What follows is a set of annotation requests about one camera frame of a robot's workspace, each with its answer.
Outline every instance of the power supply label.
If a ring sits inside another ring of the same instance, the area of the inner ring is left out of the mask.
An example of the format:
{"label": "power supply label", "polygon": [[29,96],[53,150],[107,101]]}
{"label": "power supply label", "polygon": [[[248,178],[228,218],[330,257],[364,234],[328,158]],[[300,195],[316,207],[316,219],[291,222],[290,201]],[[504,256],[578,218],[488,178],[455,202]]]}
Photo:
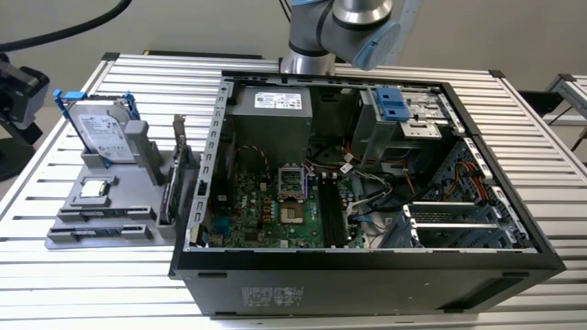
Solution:
{"label": "power supply label", "polygon": [[304,296],[303,287],[243,287],[242,300],[247,307],[296,307]]}
{"label": "power supply label", "polygon": [[271,109],[302,110],[302,94],[294,93],[256,93],[255,107]]}
{"label": "power supply label", "polygon": [[112,162],[133,160],[119,121],[108,115],[80,115],[79,118],[99,155]]}

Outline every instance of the metal worktable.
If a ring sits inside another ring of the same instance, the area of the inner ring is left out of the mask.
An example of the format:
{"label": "metal worktable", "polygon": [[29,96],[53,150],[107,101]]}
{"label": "metal worktable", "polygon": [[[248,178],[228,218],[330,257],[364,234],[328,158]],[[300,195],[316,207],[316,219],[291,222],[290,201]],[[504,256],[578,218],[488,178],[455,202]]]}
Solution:
{"label": "metal worktable", "polygon": [[[570,74],[560,74],[555,77],[552,83],[548,85],[547,91],[560,94],[568,104],[576,109],[580,115],[563,115],[558,119],[559,124],[572,126],[586,126],[587,118],[587,76],[574,76]],[[544,120],[552,120],[556,116],[544,116]]]}
{"label": "metal worktable", "polygon": [[[175,143],[172,115],[184,114],[189,144],[203,150],[223,69],[274,72],[278,63],[121,55],[100,62],[84,91],[133,92],[160,149]],[[167,277],[172,246],[68,251],[43,247],[81,169],[81,142],[61,120],[0,202],[0,320],[13,320],[0,328],[587,327],[587,170],[508,81],[487,71],[380,67],[363,72],[339,65],[336,72],[452,84],[568,271],[478,315],[211,320],[199,316],[183,282]]]}

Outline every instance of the computer chassis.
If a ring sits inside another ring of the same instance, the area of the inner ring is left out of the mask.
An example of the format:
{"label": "computer chassis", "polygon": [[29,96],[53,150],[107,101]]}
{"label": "computer chassis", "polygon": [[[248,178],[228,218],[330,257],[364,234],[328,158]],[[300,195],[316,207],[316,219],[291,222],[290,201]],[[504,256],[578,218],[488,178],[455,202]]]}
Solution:
{"label": "computer chassis", "polygon": [[169,270],[204,315],[475,313],[563,270],[450,84],[223,72]]}

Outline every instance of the wall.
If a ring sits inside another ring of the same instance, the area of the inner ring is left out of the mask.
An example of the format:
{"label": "wall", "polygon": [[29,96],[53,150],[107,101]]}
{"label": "wall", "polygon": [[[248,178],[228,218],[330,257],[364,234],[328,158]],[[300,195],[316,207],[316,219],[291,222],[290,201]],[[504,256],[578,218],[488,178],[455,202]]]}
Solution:
{"label": "wall", "polygon": [[519,89],[587,74],[587,1],[424,0],[400,65],[500,69]]}
{"label": "wall", "polygon": [[[0,1],[0,42],[79,24],[117,0]],[[290,26],[278,1],[135,0],[108,24],[69,39],[9,53],[16,65],[41,70],[52,87],[79,88],[105,52],[183,50],[283,56]]]}

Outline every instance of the green circuit board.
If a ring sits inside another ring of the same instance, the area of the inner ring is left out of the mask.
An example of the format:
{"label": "green circuit board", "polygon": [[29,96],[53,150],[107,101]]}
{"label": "green circuit board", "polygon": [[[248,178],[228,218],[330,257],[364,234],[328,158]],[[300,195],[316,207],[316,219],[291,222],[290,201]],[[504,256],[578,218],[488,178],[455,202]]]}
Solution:
{"label": "green circuit board", "polygon": [[[307,199],[299,205],[303,210],[302,223],[280,222],[282,203],[278,200],[278,180],[266,184],[266,191],[260,188],[263,176],[240,173],[238,180],[235,205],[229,216],[231,234],[224,237],[223,246],[227,248],[323,248],[318,179],[308,177]],[[352,196],[348,179],[339,180],[339,191],[342,200],[350,198],[348,195]],[[348,247],[363,247],[360,229]]]}

